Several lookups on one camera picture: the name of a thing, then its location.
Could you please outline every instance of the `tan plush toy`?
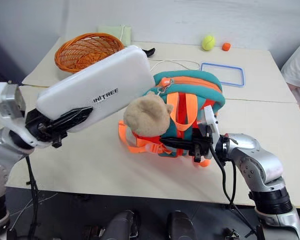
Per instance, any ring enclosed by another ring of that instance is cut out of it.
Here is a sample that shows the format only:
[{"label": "tan plush toy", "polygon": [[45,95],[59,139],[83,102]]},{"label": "tan plush toy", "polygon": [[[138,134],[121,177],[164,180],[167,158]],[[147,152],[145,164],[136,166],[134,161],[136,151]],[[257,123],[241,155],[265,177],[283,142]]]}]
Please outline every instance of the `tan plush toy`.
[{"label": "tan plush toy", "polygon": [[170,125],[173,106],[165,104],[153,91],[133,100],[126,108],[124,123],[137,135],[155,137],[164,134]]}]

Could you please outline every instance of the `tennis ball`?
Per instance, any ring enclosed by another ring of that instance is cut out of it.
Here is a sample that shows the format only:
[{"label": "tennis ball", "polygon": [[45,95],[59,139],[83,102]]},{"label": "tennis ball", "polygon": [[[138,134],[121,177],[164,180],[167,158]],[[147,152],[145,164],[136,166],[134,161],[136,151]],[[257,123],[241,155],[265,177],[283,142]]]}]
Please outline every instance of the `tennis ball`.
[{"label": "tennis ball", "polygon": [[206,51],[211,50],[216,44],[214,36],[208,35],[202,41],[202,48]]}]

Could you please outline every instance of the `orange basket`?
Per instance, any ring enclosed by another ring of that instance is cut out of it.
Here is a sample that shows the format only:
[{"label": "orange basket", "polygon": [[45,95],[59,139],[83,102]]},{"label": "orange basket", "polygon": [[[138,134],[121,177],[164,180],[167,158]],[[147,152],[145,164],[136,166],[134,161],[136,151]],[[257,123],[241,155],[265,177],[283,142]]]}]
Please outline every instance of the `orange basket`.
[{"label": "orange basket", "polygon": [[76,73],[122,49],[122,42],[110,34],[86,33],[64,43],[54,61],[61,70]]}]

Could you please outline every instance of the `black wire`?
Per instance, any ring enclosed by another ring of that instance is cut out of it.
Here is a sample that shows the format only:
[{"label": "black wire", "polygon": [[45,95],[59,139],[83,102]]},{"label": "black wire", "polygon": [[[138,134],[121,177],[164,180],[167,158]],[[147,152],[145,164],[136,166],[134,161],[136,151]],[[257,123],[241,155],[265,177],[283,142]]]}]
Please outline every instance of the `black wire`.
[{"label": "black wire", "polygon": [[32,196],[32,203],[33,203],[33,215],[32,215],[32,222],[30,225],[30,229],[28,232],[28,240],[34,239],[36,227],[38,225],[37,219],[38,219],[38,206],[39,206],[39,196],[38,196],[38,187],[37,183],[34,177],[34,174],[32,172],[31,163],[29,156],[25,157],[26,164],[28,166],[29,171],[29,184],[31,185],[31,196]]},{"label": "black wire", "polygon": [[232,196],[230,198],[229,195],[228,195],[228,193],[227,193],[227,189],[226,189],[226,171],[225,171],[225,168],[222,165],[222,163],[220,162],[220,160],[219,160],[219,158],[218,158],[218,156],[217,156],[217,154],[216,154],[216,152],[214,150],[214,147],[213,147],[212,143],[210,143],[209,149],[210,149],[210,151],[212,153],[212,156],[213,156],[214,160],[216,161],[216,163],[218,164],[219,168],[221,169],[221,172],[222,172],[222,189],[223,189],[224,195],[226,196],[226,198],[230,202],[229,203],[230,211],[235,214],[235,212],[233,210],[231,210],[231,207],[233,207],[237,211],[237,213],[239,214],[240,217],[237,214],[235,214],[235,215],[241,221],[243,221],[244,224],[246,224],[255,235],[257,235],[257,231],[250,224],[250,222],[243,215],[243,213],[239,210],[239,208],[234,204],[234,199],[235,199],[235,195],[236,195],[236,185],[237,185],[237,169],[236,169],[235,162],[232,159],[230,159],[230,161],[232,163],[232,168],[233,168],[233,190],[232,190]]}]

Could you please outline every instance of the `orange strap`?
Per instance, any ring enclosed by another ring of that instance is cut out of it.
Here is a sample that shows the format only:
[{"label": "orange strap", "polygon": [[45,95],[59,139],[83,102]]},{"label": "orange strap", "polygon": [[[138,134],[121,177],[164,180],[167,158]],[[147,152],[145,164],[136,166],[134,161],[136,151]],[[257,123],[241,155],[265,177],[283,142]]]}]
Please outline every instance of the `orange strap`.
[{"label": "orange strap", "polygon": [[187,117],[187,124],[180,124],[176,120],[177,116],[177,109],[179,104],[179,93],[173,92],[169,93],[166,97],[166,103],[173,105],[173,110],[170,113],[170,117],[173,120],[176,129],[179,131],[186,131],[189,127],[192,126],[192,124],[197,119],[198,115],[198,99],[195,94],[186,93],[185,94],[185,102],[186,102],[186,117]]},{"label": "orange strap", "polygon": [[118,123],[118,133],[121,141],[127,146],[129,151],[133,154],[150,152],[154,154],[167,153],[171,154],[172,151],[167,149],[162,143],[157,144],[151,141],[144,139],[136,138],[137,146],[130,146],[127,142],[127,125],[124,124],[124,121],[119,121]]}]

